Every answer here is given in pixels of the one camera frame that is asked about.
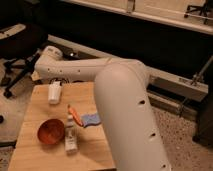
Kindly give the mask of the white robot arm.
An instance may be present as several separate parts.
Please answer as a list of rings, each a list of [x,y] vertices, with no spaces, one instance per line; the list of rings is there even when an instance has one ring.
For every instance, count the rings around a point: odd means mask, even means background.
[[[118,171],[172,171],[147,93],[149,71],[136,59],[68,61],[54,46],[35,64],[43,79],[94,83],[94,100]]]

